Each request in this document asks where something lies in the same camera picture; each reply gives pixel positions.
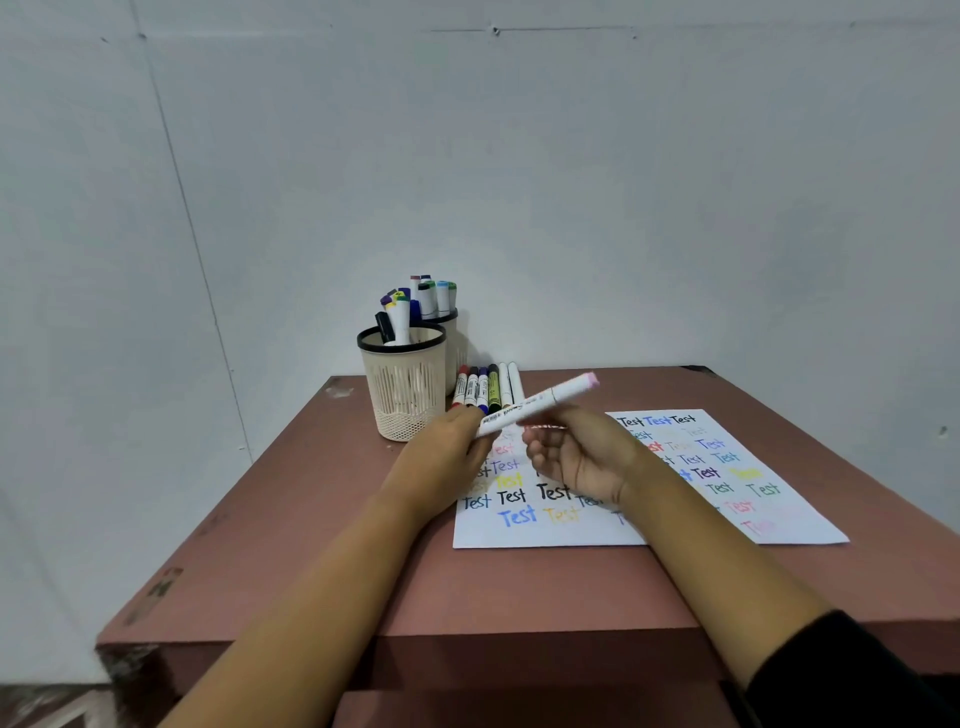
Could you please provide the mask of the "person's right hand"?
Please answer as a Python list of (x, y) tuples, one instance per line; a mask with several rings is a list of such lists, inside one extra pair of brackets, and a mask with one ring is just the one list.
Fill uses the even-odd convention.
[(520, 424), (526, 455), (539, 475), (604, 504), (621, 505), (666, 468), (604, 413), (602, 427), (594, 432), (537, 428), (536, 417)]

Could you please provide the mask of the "person's left hand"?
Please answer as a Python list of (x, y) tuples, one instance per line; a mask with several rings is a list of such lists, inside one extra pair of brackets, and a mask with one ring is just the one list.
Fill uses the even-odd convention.
[(450, 461), (449, 410), (406, 443), (384, 480), (383, 497), (424, 527), (470, 489), (485, 462), (477, 474), (455, 474)]

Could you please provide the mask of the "white marker with pink cap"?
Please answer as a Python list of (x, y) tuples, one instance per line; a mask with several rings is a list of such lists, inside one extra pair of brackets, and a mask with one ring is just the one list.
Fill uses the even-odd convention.
[(479, 439), (503, 431), (504, 429), (529, 420), (540, 414), (558, 407), (582, 394), (599, 386), (595, 372), (589, 371), (576, 377), (558, 383), (537, 394), (533, 394), (521, 402), (505, 409), (501, 409), (483, 418), (476, 430), (474, 439)]

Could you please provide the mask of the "person's right forearm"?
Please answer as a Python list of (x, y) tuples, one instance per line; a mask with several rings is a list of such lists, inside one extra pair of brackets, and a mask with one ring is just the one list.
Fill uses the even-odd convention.
[(832, 605), (651, 453), (618, 467), (619, 505), (653, 550), (731, 676), (764, 663)]

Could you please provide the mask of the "person's left forearm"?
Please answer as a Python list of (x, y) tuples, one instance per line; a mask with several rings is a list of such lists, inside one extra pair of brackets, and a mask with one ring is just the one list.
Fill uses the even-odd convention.
[(457, 499), (389, 478), (292, 588), (258, 616), (158, 728), (319, 728), (373, 636), (421, 530)]

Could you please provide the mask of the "row of coloured markers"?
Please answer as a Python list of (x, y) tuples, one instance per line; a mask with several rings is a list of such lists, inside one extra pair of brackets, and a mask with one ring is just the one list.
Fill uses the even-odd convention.
[(453, 379), (449, 407), (476, 407), (485, 414), (514, 407), (523, 398), (520, 381), (511, 379), (516, 374), (513, 363), (460, 365)]

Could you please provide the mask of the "beige mesh pen cup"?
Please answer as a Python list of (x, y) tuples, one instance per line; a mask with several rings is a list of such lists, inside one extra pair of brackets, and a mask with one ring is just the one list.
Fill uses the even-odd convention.
[(454, 307), (444, 315), (427, 320), (427, 323), (438, 325), (446, 334), (445, 344), (445, 387), (446, 394), (451, 396), (455, 390), (458, 372), (463, 365), (468, 364), (469, 344), (459, 328), (459, 310)]
[(406, 443), (447, 411), (447, 331), (426, 322), (409, 345), (384, 344), (376, 327), (356, 337), (379, 434)]

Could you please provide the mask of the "reddish brown table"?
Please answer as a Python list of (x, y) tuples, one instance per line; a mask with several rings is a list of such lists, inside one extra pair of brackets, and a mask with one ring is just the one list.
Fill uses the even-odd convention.
[[(606, 369), (606, 411), (702, 408), (851, 542), (776, 558), (960, 707), (960, 536), (705, 367)], [(330, 377), (162, 568), (97, 652), (136, 724), (157, 725), (360, 510), (398, 447), (366, 379)], [(456, 550), (454, 516), (416, 543), (338, 716), (380, 725), (589, 725), (564, 689), (614, 699), (606, 725), (746, 719), (687, 606), (642, 546)]]

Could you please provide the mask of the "bunch of capped markers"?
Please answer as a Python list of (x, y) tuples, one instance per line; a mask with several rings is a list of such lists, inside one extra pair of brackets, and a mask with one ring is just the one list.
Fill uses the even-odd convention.
[(429, 274), (411, 275), (409, 293), (413, 321), (448, 319), (457, 312), (458, 286), (454, 281), (435, 280)]
[(379, 305), (381, 310), (375, 314), (375, 320), (381, 344), (391, 347), (412, 345), (411, 290), (394, 289), (379, 298)]

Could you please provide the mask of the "white paper with coloured words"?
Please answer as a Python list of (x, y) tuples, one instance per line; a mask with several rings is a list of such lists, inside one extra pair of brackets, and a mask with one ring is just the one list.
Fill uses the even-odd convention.
[[(607, 413), (736, 528), (760, 545), (849, 538), (703, 409)], [(618, 506), (536, 472), (522, 429), (505, 427), (457, 503), (455, 550), (644, 546)]]

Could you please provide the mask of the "black sleeve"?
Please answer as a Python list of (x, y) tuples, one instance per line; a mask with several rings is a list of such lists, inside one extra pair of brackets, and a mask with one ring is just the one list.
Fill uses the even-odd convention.
[(841, 611), (775, 650), (746, 701), (762, 728), (960, 728), (959, 710)]

